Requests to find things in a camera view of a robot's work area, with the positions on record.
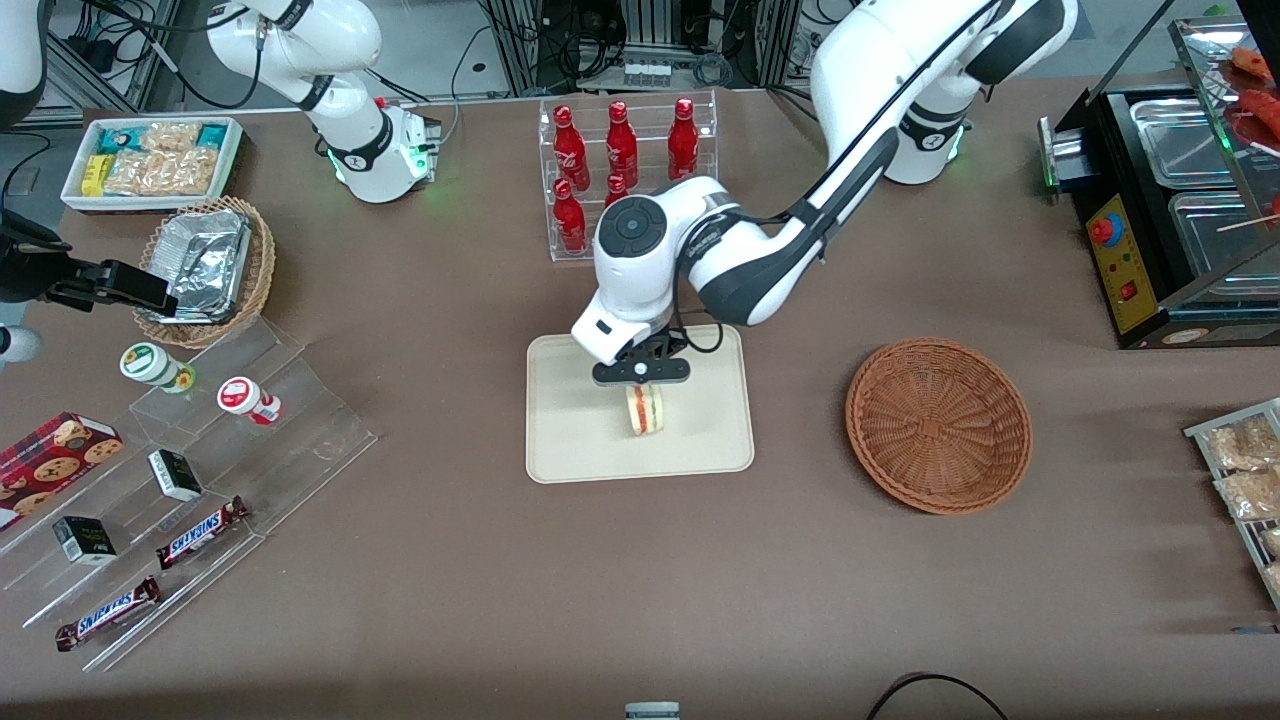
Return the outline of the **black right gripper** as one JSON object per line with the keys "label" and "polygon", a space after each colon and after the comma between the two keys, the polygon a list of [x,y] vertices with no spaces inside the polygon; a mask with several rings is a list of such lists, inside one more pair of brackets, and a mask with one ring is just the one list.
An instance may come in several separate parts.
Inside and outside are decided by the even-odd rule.
{"label": "black right gripper", "polygon": [[99,304],[123,304],[155,314],[175,314],[169,283],[118,260],[100,265],[70,258],[69,245],[18,213],[3,214],[1,301],[22,304],[45,296],[79,313]]}

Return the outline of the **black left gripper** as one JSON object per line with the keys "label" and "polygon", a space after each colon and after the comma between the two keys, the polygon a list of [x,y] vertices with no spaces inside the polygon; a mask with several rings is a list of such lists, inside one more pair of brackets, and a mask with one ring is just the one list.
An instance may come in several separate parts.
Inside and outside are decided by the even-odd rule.
{"label": "black left gripper", "polygon": [[682,334],[654,334],[626,348],[613,364],[595,364],[591,379],[598,386],[682,383],[691,375],[691,365],[680,354],[689,347],[689,340]]}

